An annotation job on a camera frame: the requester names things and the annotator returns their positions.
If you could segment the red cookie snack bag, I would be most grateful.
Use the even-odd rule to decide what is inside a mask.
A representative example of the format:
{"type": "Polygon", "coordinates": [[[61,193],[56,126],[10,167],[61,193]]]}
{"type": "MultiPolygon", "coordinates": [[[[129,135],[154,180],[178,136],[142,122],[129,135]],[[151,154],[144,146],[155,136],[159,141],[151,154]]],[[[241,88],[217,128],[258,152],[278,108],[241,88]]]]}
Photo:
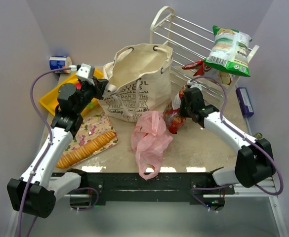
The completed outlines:
{"type": "Polygon", "coordinates": [[[174,96],[172,101],[168,104],[164,110],[164,121],[167,129],[170,133],[176,134],[178,129],[183,126],[186,118],[179,114],[181,97],[183,96],[184,90],[187,88],[187,85],[184,85],[178,93],[174,96]]]}

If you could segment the green chips bag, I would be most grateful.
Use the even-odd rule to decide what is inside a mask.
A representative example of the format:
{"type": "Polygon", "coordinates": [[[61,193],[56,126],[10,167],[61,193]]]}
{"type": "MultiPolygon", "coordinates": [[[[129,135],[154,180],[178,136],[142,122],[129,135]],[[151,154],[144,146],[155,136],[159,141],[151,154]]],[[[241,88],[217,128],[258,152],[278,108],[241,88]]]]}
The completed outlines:
{"type": "Polygon", "coordinates": [[[214,25],[214,44],[204,64],[233,75],[249,77],[248,47],[252,38],[235,29],[214,25]]]}

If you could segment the red white snack packet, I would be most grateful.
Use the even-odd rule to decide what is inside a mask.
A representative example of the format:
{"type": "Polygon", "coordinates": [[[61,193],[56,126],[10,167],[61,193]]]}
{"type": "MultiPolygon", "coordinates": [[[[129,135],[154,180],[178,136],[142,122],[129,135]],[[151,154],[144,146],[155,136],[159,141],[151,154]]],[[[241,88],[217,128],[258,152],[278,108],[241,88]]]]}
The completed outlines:
{"type": "Polygon", "coordinates": [[[228,73],[209,67],[202,60],[186,64],[185,66],[182,67],[182,69],[195,70],[193,77],[197,76],[212,77],[225,85],[230,85],[232,82],[231,77],[228,73]]]}

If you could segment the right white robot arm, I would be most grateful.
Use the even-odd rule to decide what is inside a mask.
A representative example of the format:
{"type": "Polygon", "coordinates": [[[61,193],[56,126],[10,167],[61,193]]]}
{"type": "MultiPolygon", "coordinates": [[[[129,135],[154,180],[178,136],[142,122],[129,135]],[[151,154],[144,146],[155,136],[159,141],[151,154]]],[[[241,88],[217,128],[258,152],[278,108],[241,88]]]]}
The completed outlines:
{"type": "Polygon", "coordinates": [[[246,134],[227,120],[217,107],[205,105],[199,88],[184,89],[179,112],[216,134],[236,153],[234,168],[219,168],[212,172],[217,185],[241,184],[250,188],[276,173],[270,142],[246,134]]]}

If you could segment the beige canvas tote bag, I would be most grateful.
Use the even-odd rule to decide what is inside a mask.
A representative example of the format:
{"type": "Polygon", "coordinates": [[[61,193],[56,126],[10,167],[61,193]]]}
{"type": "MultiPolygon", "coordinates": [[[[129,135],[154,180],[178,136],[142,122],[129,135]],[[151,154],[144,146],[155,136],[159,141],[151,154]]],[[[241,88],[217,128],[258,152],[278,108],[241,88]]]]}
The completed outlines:
{"type": "Polygon", "coordinates": [[[108,81],[98,103],[107,116],[137,122],[146,111],[163,111],[171,101],[173,49],[163,44],[137,44],[118,51],[103,66],[108,81]]]}

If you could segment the pink plastic bag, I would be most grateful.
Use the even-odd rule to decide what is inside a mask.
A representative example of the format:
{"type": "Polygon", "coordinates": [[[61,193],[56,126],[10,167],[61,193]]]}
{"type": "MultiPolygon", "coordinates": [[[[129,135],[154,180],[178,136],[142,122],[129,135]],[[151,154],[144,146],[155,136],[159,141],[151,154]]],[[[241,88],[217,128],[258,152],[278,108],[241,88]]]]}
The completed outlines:
{"type": "Polygon", "coordinates": [[[142,114],[131,135],[131,148],[135,152],[140,177],[150,180],[158,175],[164,151],[172,141],[163,113],[146,111],[142,114]]]}

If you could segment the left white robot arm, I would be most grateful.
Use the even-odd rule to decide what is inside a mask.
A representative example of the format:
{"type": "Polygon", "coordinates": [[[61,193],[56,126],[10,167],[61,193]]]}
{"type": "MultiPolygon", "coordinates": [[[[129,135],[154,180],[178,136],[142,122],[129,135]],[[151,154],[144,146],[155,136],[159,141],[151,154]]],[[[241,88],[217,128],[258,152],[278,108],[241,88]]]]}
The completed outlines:
{"type": "Polygon", "coordinates": [[[66,172],[59,181],[51,181],[55,166],[77,134],[83,118],[81,112],[93,98],[103,99],[106,79],[82,81],[81,88],[66,83],[59,88],[58,106],[49,135],[30,167],[19,179],[11,179],[7,191],[14,210],[37,217],[48,217],[55,203],[67,193],[81,186],[84,172],[66,172]]]}

